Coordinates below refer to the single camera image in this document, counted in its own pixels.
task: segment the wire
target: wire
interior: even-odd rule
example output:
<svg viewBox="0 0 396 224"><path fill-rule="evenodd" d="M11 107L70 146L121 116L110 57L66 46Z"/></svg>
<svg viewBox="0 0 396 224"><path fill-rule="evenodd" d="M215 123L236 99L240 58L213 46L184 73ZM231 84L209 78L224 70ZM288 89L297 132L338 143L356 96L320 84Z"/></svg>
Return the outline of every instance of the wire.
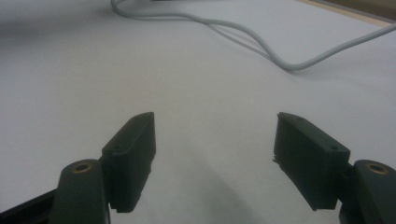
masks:
<svg viewBox="0 0 396 224"><path fill-rule="evenodd" d="M250 30L246 26L243 26L241 24L231 22L231 21L221 21L221 20L213 20L213 19L205 19L201 18L189 13L182 13L182 12L133 12L133 11L126 11L123 9L120 9L118 7L118 2L116 0L111 0L111 6L113 8L113 11L125 18L130 18L130 19L141 19L141 18L185 18L189 19L191 21L196 21L200 22L202 24L206 25L218 25L218 26L225 26L225 27L230 27L235 30L239 30L250 37L252 37L257 43L268 53L269 57L271 58L271 61L277 64L279 67L289 70L289 71L298 71L298 70L303 70L305 68L308 68L316 63L320 63L321 61L333 56L334 54L345 50L352 48L354 46L357 46L359 44L362 44L364 42L370 41L372 39L378 38L381 35L386 35L390 32L393 32L396 30L396 23L392 24L386 28L380 29L378 31L375 31L373 33L370 33L368 35L364 35L362 37L347 41L344 44L341 44L339 46L336 46L332 49L329 49L318 56L303 62L303 63L287 63L283 59L281 59L272 49L271 47L263 40L258 34L256 34L254 31Z"/></svg>

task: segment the table surface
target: table surface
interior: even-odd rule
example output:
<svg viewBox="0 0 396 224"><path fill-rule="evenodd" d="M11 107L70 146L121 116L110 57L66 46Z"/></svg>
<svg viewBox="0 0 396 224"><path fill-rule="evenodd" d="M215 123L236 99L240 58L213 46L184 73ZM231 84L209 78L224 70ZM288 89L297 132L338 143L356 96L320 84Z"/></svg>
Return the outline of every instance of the table surface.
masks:
<svg viewBox="0 0 396 224"><path fill-rule="evenodd" d="M125 4L244 24L291 63L380 28L292 0ZM67 164L98 159L130 117L153 111L152 173L113 223L339 223L272 162L276 114L309 119L351 163L396 167L395 40L290 73L199 23L128 20L107 0L2 1L0 211L56 188Z"/></svg>

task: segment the white table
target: white table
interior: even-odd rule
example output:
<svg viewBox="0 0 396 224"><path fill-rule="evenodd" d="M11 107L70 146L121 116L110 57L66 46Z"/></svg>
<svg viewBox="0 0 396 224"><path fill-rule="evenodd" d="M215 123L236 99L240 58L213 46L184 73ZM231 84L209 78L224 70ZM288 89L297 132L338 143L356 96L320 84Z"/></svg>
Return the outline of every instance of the white table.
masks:
<svg viewBox="0 0 396 224"><path fill-rule="evenodd" d="M380 28L290 0L139 7L244 24L293 63ZM128 20L107 0L3 1L0 211L56 188L67 164L98 159L130 117L153 111L152 173L112 223L339 223L272 162L276 114L309 119L351 163L396 167L395 40L291 74L199 23Z"/></svg>

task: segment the white cable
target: white cable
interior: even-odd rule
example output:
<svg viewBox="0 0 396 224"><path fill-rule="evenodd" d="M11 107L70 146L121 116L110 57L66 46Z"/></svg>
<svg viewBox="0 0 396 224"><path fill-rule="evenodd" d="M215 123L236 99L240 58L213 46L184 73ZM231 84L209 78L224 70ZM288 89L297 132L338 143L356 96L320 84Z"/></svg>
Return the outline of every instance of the white cable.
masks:
<svg viewBox="0 0 396 224"><path fill-rule="evenodd" d="M319 63L334 54L344 50L344 49L349 49L354 46L357 46L359 44L362 44L364 42L367 42L369 40L375 39L380 37L381 35L386 35L390 32L393 32L396 30L396 23L392 24L386 28L383 28L381 30L375 31L373 33L370 33L368 35L364 35L362 37L350 40L344 44L341 44L339 46L336 46L332 49L329 49L318 56L303 62L303 63L287 63L283 59L281 59L272 49L271 47L259 36L257 35L254 31L250 30L246 26L237 24L235 22L231 21L220 21L220 20L212 20L212 19L205 19L201 18L189 13L181 13L181 12L133 12L133 11L126 11L122 10L118 7L118 2L116 0L111 0L111 6L113 7L113 11L117 13L118 15L126 18L131 18L131 19L141 19L141 18L158 18L158 17L170 17L170 18L185 18L189 19L191 21L197 21L203 24L209 24L209 25L219 25L219 26L225 26L225 27L230 27L235 30L239 30L241 32L246 33L250 37L252 37L254 40L259 43L260 46L268 53L270 56L271 60L276 63L279 67L289 70L289 71L298 71L305 69L307 67L310 67L316 63Z"/></svg>

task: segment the dark object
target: dark object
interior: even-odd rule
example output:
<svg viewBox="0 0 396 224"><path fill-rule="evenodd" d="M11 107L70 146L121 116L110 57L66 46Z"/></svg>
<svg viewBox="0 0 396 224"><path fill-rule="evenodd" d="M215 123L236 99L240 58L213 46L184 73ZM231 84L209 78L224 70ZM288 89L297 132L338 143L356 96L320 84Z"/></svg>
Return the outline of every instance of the dark object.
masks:
<svg viewBox="0 0 396 224"><path fill-rule="evenodd" d="M279 113L275 161L313 210L343 203L344 224L396 223L396 173L376 161L347 161L350 151L301 117Z"/></svg>
<svg viewBox="0 0 396 224"><path fill-rule="evenodd" d="M0 214L0 223L110 223L108 206L131 212L154 159L154 114L131 118L103 148L102 158L66 166L58 188Z"/></svg>

